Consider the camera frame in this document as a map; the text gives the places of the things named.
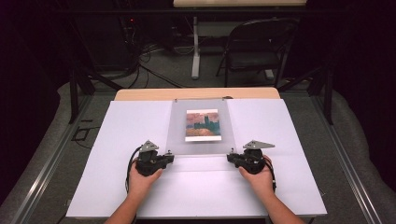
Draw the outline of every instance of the forearm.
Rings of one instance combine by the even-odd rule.
[[[117,210],[111,215],[111,217],[106,221],[106,224],[111,223],[127,223],[131,224],[136,215],[137,208],[139,207],[140,200],[134,200],[127,197],[124,202],[117,208]]]
[[[262,195],[260,197],[263,205],[265,206],[268,216],[275,224],[294,224],[304,223],[297,217],[289,208],[283,204],[275,194]]]

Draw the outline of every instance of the black device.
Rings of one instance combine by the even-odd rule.
[[[276,180],[274,167],[262,154],[262,148],[265,147],[274,147],[274,145],[252,140],[244,145],[246,149],[243,154],[237,154],[233,151],[227,154],[227,161],[235,164],[236,168],[242,166],[252,175],[258,174],[265,166],[268,166],[273,177],[273,190],[275,191]]]
[[[138,147],[131,156],[128,164],[128,172],[125,180],[126,191],[129,189],[129,172],[131,171],[132,163],[134,163],[134,154],[139,152],[136,162],[136,170],[143,176],[153,175],[159,169],[165,169],[168,163],[174,161],[175,156],[170,150],[164,155],[158,155],[158,149],[154,143],[149,140],[144,145]]]

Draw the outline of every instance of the picture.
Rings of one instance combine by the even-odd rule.
[[[186,141],[221,140],[217,109],[187,110]]]

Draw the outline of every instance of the hand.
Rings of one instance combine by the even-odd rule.
[[[272,165],[271,160],[267,156],[264,156],[264,158],[267,159],[267,163]],[[245,168],[240,166],[239,173],[249,182],[259,198],[274,194],[273,177],[267,165],[255,175],[250,174]]]
[[[151,185],[161,176],[163,169],[157,170],[153,175],[143,176],[136,170],[136,162],[133,161],[129,172],[129,190],[127,198],[134,198],[141,203],[149,194]]]

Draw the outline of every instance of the white tabletop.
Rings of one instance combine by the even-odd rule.
[[[174,0],[174,7],[301,7],[306,0]]]
[[[325,215],[315,179],[280,99],[227,100],[237,152],[250,140],[273,161],[276,195],[299,216]],[[114,101],[96,138],[68,217],[109,217],[126,196],[124,181],[135,148],[150,140],[165,153],[172,101]],[[266,217],[247,181],[226,155],[175,156],[154,184],[140,218]]]

